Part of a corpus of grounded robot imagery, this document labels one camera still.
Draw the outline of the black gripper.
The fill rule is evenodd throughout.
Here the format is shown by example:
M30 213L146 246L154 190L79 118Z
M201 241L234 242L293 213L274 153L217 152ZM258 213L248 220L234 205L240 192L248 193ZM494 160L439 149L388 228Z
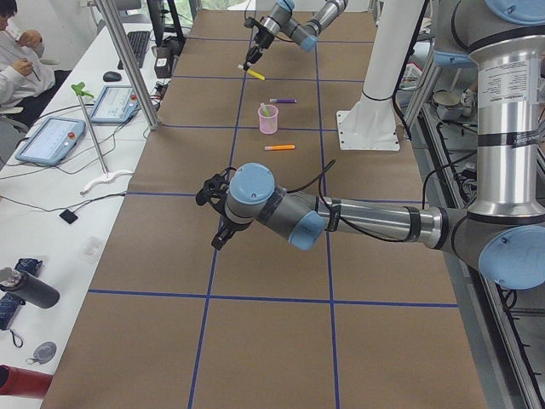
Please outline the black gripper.
M259 26L254 40L255 46L251 47L245 57L244 70L248 71L252 65L257 63L263 56L263 49L268 49L273 43L275 35L270 32L266 27Z
M222 247L232 238L235 232L244 231L254 221L252 216L238 216L232 213L228 207L225 207L221 215L222 226L212 239L211 245L216 250Z

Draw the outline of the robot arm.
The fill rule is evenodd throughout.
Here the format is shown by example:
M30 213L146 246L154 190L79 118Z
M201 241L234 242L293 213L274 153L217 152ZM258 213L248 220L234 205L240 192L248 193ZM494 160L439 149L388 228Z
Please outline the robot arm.
M263 164L228 168L204 183L199 205L221 215L221 248L259 222L307 250L323 232L420 242L457 256L511 290L544 281L544 208L536 198L538 79L544 50L541 1L442 1L433 46L436 66L478 70L474 170L454 174L476 194L465 210L363 204L279 186Z
M250 71L268 49L279 33L283 33L302 50L311 51L318 42L318 36L347 8L348 1L329 0L316 12L313 17L302 24L294 17L295 3L293 1L276 1L271 11L265 17L257 20L246 17L246 28L257 28L253 37L253 45L249 48L242 69Z

